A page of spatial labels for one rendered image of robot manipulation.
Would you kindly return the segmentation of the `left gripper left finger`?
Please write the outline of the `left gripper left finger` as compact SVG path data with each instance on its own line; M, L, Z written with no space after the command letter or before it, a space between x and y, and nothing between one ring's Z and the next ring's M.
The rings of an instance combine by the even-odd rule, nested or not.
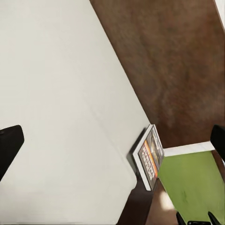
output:
M20 125L0 130L0 181L23 144L24 135Z

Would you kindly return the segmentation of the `hardback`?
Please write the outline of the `hardback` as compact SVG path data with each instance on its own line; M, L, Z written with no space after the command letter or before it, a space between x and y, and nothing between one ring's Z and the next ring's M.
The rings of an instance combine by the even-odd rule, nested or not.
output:
M148 126L132 155L146 191L152 192L165 155L155 124Z

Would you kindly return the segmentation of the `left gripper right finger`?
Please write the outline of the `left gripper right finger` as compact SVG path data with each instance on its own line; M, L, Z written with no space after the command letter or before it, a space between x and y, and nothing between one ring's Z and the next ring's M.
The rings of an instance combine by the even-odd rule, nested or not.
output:
M221 125L214 125L210 142L213 144L215 150L225 162L225 127Z

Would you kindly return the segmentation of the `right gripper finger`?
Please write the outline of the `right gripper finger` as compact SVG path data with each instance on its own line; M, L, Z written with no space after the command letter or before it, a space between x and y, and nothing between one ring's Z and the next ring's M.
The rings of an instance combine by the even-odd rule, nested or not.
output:
M212 222L212 225L221 225L220 222L217 220L217 218L213 215L212 212L208 212L208 215L210 217L210 220Z
M184 222L184 220L182 219L182 217L178 211L177 211L176 217L177 217L179 225L186 225L186 223Z

